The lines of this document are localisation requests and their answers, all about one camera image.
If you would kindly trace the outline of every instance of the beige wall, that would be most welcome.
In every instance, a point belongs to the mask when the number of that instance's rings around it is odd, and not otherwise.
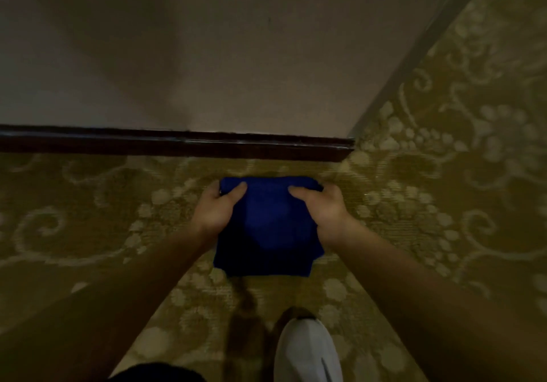
[[[447,0],[0,0],[0,123],[346,137]]]

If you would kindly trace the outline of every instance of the left hand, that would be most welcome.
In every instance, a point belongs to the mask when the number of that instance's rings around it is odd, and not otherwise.
[[[190,227],[208,243],[210,241],[212,246],[218,234],[228,225],[234,205],[246,191],[247,183],[241,182],[230,193],[220,196],[219,181],[214,181],[203,191]]]

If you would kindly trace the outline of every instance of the white sneaker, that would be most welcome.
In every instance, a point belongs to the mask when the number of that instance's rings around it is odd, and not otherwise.
[[[312,318],[292,319],[279,337],[273,382],[342,382],[329,331]]]

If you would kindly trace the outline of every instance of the dark wood baseboard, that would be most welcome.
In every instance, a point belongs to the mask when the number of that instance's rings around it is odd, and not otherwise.
[[[0,125],[0,151],[341,161],[349,138]]]

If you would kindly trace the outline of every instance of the floral carpet pattern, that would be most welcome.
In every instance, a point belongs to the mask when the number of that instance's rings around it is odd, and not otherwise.
[[[0,331],[146,251],[223,176],[337,183],[350,212],[417,261],[547,324],[547,0],[473,0],[339,164],[0,155]],[[166,361],[267,380],[291,307],[332,333],[347,381],[423,381],[333,254],[309,279],[229,281],[203,256],[118,370]]]

